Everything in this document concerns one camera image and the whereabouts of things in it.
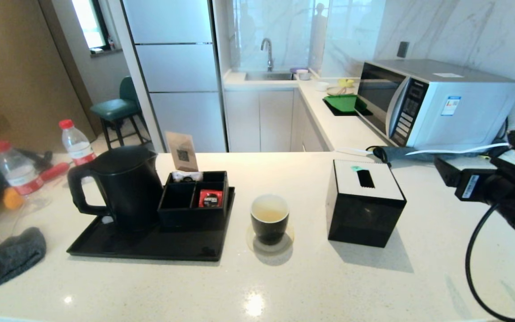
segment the black kettle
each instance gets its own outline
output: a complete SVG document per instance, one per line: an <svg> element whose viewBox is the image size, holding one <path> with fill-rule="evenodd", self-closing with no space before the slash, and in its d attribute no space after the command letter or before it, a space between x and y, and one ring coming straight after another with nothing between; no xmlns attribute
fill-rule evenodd
<svg viewBox="0 0 515 322"><path fill-rule="evenodd" d="M156 174L156 153L140 145L111 149L69 171L73 203L83 214L112 216L117 228L132 232L147 229L158 220L162 184ZM90 206L80 181L92 177L106 206Z"/></svg>

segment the microwave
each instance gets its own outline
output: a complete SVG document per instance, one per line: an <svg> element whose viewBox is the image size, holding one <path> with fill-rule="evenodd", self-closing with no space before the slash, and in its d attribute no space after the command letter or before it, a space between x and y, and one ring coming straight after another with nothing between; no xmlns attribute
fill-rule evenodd
<svg viewBox="0 0 515 322"><path fill-rule="evenodd" d="M461 150L487 145L515 103L515 80L430 59L366 61L359 116L391 145Z"/></svg>

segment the refrigerator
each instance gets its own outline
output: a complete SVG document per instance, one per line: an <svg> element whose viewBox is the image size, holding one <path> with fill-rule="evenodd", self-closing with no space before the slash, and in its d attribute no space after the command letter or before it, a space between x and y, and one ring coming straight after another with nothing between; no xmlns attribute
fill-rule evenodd
<svg viewBox="0 0 515 322"><path fill-rule="evenodd" d="M227 152L208 0L123 0L131 40L165 148L190 134L196 152Z"/></svg>

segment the microwave control panel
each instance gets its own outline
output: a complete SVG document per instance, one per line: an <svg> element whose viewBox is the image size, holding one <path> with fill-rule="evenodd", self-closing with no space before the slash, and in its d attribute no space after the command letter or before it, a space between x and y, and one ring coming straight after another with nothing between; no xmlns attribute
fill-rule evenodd
<svg viewBox="0 0 515 322"><path fill-rule="evenodd" d="M397 123L394 125L395 132L392 140L399 147L406 146L406 141L413 130L413 124L421 109L422 101L425 99L429 84L411 79L406 90L405 100L402 103L401 112L398 115Z"/></svg>

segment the faucet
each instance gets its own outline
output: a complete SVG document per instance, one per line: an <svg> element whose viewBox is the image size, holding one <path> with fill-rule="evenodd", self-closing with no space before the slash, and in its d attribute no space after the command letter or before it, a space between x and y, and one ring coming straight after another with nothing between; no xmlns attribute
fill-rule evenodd
<svg viewBox="0 0 515 322"><path fill-rule="evenodd" d="M263 45L267 43L267 71L271 72L274 69L274 60L271 58L271 40L269 38L264 38L262 40L262 51Z"/></svg>

